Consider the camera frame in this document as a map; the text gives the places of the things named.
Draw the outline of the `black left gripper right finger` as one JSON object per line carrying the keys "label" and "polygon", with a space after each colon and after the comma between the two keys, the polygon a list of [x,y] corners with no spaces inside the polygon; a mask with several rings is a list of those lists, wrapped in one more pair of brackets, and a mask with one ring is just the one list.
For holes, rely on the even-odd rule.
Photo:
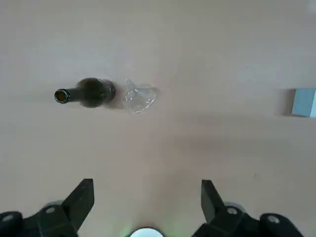
{"label": "black left gripper right finger", "polygon": [[285,216],[263,213],[259,219],[223,202],[211,180],[201,182],[201,208],[205,217],[194,237],[303,237]]}

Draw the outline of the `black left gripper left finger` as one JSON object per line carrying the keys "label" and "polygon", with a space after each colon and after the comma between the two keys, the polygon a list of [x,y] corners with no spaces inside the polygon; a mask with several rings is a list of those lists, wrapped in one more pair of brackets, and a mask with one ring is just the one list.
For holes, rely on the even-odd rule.
{"label": "black left gripper left finger", "polygon": [[18,211],[0,214],[2,237],[77,237],[94,205],[93,179],[83,179],[64,199],[24,218]]}

